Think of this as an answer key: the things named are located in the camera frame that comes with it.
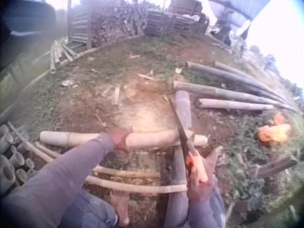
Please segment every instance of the hand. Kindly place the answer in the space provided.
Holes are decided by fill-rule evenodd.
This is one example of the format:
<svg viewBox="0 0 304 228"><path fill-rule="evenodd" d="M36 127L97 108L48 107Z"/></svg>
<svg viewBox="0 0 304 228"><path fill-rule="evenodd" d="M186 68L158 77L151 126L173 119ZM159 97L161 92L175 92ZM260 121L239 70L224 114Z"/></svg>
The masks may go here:
<svg viewBox="0 0 304 228"><path fill-rule="evenodd" d="M114 142L115 149L124 150L129 152L125 139L131 131L126 128L114 128L110 131L109 135Z"/></svg>
<svg viewBox="0 0 304 228"><path fill-rule="evenodd" d="M206 183L200 182L199 172L195 166L192 166L190 174L188 170L186 171L188 187L187 196L190 202L205 202L210 198L216 184L215 179L213 178L213 172L215 170L217 157L218 153L214 150L206 159L201 158L208 175L208 181Z"/></svg>

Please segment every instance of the orange saw handle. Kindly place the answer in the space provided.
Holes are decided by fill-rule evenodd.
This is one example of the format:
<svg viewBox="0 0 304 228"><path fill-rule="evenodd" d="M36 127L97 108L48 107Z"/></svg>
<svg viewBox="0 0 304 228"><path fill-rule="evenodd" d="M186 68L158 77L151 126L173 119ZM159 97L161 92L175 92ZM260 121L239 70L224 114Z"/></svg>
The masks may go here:
<svg viewBox="0 0 304 228"><path fill-rule="evenodd" d="M200 156L199 152L194 148L191 141L187 141L187 145L189 148L189 153L186 159L186 165L190 167L195 166L199 172L200 182L207 182L209 179L202 157Z"/></svg>

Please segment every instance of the tarp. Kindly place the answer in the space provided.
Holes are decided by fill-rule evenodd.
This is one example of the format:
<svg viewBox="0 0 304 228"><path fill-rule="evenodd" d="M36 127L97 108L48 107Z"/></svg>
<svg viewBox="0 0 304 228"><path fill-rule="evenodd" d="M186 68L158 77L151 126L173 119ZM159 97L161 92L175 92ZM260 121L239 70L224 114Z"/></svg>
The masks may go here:
<svg viewBox="0 0 304 228"><path fill-rule="evenodd" d="M217 18L220 18L227 9L234 12L229 18L232 30L242 27L248 19L253 21L269 2L270 0L209 0Z"/></svg>

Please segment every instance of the foot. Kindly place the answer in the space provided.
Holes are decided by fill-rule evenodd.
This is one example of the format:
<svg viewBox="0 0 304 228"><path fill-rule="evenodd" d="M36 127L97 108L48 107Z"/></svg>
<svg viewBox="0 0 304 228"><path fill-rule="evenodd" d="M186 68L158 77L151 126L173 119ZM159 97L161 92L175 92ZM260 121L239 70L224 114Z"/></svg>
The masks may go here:
<svg viewBox="0 0 304 228"><path fill-rule="evenodd" d="M129 206L130 196L126 191L111 191L110 192L110 202L111 205L116 210L119 215L119 227L127 226L130 222L128 216L128 206Z"/></svg>

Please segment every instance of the dirt ground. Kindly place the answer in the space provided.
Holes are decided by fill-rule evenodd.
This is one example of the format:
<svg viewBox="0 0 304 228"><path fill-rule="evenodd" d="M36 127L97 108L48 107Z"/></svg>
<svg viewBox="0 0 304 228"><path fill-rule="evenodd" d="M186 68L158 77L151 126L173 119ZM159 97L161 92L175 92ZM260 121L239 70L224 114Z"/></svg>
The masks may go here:
<svg viewBox="0 0 304 228"><path fill-rule="evenodd" d="M174 123L168 102L164 98L172 96L167 88L167 80L175 78L193 83L221 87L223 81L183 70L175 73L175 68L183 62L192 61L208 64L220 61L239 69L244 67L233 61L228 52L211 45L208 40L195 38L151 38L142 37L106 47L76 60L60 69L56 75L48 75L39 81L19 112L11 121L15 125L30 126L30 137L35 140L39 132L66 131L78 133L104 133L115 126L132 127L135 132L157 131L173 128ZM138 77L138 74L155 80ZM74 86L62 87L64 80L72 80ZM235 90L234 85L225 84ZM118 104L114 104L115 88L120 87ZM257 128L269 124L276 111L243 112L222 110L201 110L192 106L193 129L208 137L209 143L199 148L203 156L213 149L223 146L216 170L219 188L225 206L237 200L252 202L252 212L259 215L267 209L267 199L275 198L278 181L283 177L256 180L248 176L246 167L237 159L238 154L247 165L265 164L283 153L294 150L298 145L290 142L284 147L263 145L257 138ZM64 148L53 148L64 152ZM111 153L102 165L124 170L157 170L170 173L170 154L172 148L164 148L167 155L156 155L151 150L135 151L131 155ZM36 167L42 162L35 159ZM159 181L127 180L100 176L105 179L133 184L159 185ZM85 185L94 195L109 200L108 189ZM129 207L130 225L128 227L159 227L165 207L159 202L166 196L131 195ZM232 216L229 226L245 224L250 221L249 213Z"/></svg>

